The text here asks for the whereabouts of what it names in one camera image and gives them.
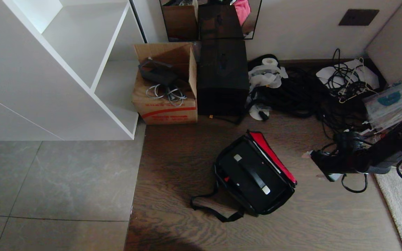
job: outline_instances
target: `open bag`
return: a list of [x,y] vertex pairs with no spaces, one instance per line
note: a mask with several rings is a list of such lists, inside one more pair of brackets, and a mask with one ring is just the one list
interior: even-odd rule
[[[244,216],[244,211],[255,217],[270,214],[294,194],[297,185],[263,134],[249,130],[220,153],[214,163],[214,173],[214,191],[192,197],[190,206],[213,214],[221,222],[236,221]],[[212,197],[219,186],[241,204],[239,211],[228,218],[212,208],[193,203],[197,197]]]

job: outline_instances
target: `mirror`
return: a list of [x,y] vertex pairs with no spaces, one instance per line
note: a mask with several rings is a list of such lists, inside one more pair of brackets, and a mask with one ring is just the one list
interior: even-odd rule
[[253,39],[261,0],[160,0],[169,41]]

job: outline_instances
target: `wood grain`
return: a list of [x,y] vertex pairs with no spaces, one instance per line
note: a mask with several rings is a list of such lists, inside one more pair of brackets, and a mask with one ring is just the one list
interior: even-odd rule
[[[295,194],[270,215],[231,223],[192,210],[191,196],[212,191],[215,158],[246,129],[263,132],[297,178]],[[327,143],[313,117],[277,112],[267,122],[247,117],[239,126],[205,116],[198,124],[148,126],[125,250],[402,250],[372,177],[366,192],[352,194],[301,158]],[[349,175],[346,183],[359,189],[363,176]],[[225,215],[238,208],[225,191],[198,203]]]

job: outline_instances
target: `transparent plastic bag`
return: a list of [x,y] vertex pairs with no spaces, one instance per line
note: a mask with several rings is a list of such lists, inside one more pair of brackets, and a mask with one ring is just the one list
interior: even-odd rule
[[402,84],[365,98],[368,120],[377,131],[402,121]]

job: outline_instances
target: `shelf compartment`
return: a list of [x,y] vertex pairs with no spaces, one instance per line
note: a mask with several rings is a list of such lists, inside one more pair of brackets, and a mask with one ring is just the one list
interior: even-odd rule
[[138,65],[137,60],[107,62],[95,92],[133,135],[139,118],[131,103]]
[[91,88],[99,81],[129,3],[64,6],[43,37]]

